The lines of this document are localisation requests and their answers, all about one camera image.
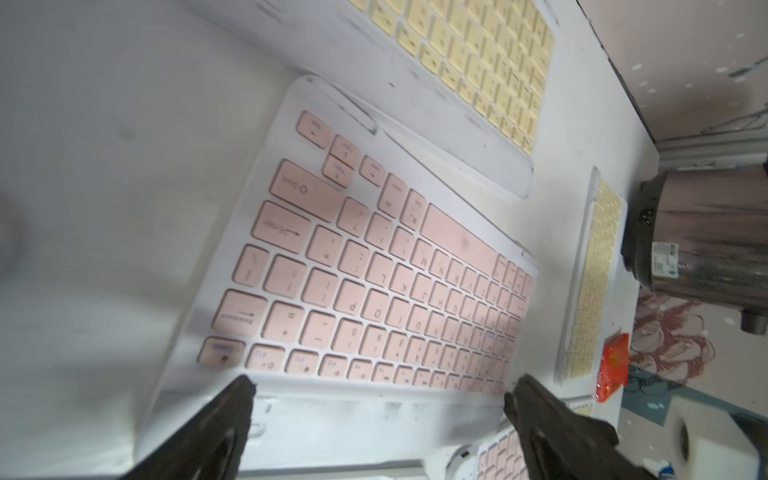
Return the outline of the steel rice cooker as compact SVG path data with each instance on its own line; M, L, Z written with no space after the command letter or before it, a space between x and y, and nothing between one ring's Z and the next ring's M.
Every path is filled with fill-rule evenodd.
M767 333L767 166L668 170L630 198L621 255L656 294L733 307Z

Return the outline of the red small packet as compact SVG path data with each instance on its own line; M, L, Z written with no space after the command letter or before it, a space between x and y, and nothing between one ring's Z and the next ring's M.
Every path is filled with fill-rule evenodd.
M617 335L605 344L596 382L595 398L599 403L605 403L616 391L627 384L629 344L628 333Z

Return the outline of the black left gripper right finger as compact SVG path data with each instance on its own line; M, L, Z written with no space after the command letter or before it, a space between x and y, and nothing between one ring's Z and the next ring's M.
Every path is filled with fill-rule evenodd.
M504 401L531 479L654 477L616 450L619 438L611 424L573 412L535 377L522 376Z

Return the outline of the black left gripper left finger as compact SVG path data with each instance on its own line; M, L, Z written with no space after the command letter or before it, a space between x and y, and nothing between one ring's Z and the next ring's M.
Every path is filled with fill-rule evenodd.
M240 375L125 479L234 479L251 425L256 385Z

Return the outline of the yellow keyboard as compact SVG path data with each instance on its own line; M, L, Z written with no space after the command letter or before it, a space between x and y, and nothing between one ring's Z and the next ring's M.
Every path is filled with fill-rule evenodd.
M546 1L196 1L503 194L526 198L559 32Z
M627 202L591 171L587 203L557 356L555 381L591 378L597 365L606 301L620 260Z

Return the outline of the pink keyboard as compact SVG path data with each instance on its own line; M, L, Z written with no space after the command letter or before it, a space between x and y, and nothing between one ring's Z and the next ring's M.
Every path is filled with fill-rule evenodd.
M518 431L503 419L491 434L459 447L447 463L445 479L529 479Z
M376 464L499 422L539 270L330 83L287 90L159 380L147 456L235 377L244 470Z

